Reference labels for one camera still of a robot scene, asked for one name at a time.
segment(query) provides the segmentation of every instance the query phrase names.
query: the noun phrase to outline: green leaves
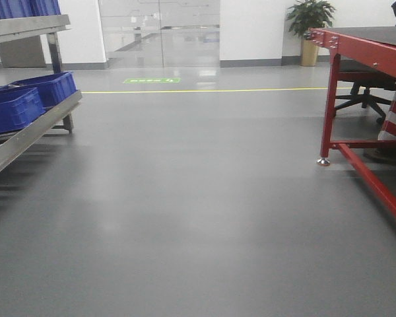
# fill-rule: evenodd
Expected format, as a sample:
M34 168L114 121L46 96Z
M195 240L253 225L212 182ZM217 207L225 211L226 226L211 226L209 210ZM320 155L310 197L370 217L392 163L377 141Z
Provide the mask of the green leaves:
M289 32L302 37L309 28L324 28L333 25L333 13L336 8L327 1L297 0L296 4L289 7L291 10L286 20L291 20Z

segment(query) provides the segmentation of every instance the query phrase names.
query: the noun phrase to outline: metal shelving rack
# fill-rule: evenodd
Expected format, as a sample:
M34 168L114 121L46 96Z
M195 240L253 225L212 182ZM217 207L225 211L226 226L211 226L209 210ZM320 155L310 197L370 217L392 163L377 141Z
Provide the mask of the metal shelving rack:
M0 20L0 43L47 34L53 71L54 73L60 73L62 64L57 32L66 30L66 26L69 24L69 17L67 15ZM40 116L28 127L4 141L0 145L0 171L25 152L27 148L41 138L49 129L61 128L71 133L73 130L71 112L78 106L81 98L82 94L78 90L68 99ZM61 120L63 120L63 125L56 126Z

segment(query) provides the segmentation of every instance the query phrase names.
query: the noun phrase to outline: office chair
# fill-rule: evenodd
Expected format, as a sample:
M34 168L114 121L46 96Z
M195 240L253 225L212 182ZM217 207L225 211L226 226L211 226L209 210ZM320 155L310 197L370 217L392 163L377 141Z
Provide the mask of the office chair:
M392 8L396 16L396 2L392 4ZM396 78L376 71L375 69L365 66L357 61L345 59L341 61L339 80L353 83L353 85L350 94L336 96L336 99L348 101L335 106L335 110L348 108L355 104L362 104L363 108L367 108L367 106L369 106L380 115L380 118L377 119L379 124L384 122L385 112L378 104L390 105L391 101L371 95L370 89L382 88L394 91L396 90ZM361 87L364 87L364 92L362 94L359 93Z

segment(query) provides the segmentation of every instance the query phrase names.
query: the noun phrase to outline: chair base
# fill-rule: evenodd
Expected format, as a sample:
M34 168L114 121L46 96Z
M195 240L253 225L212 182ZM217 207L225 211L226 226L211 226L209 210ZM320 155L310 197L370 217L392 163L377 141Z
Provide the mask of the chair base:
M336 99L342 99L348 101L343 102L338 106L335 106L335 115L337 110L348 108L350 106L354 106L355 104L361 104L362 108L367 108L369 106L375 112L377 112L380 115L380 118L378 118L376 121L379 124L382 124L385 120L385 112L380 108L378 104L391 105L391 101L371 95L369 87L365 88L364 94L358 94L358 90L352 88L350 95L336 96Z

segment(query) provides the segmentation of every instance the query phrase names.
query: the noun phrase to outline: yellow floor line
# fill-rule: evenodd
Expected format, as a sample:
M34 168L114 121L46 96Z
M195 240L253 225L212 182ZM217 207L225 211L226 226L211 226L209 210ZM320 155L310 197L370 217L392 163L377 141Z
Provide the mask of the yellow floor line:
M185 92L264 92L264 91L297 91L297 90L327 90L327 87L301 88L255 88L255 89L213 89L213 90L132 90L132 91L82 91L83 94L173 94Z

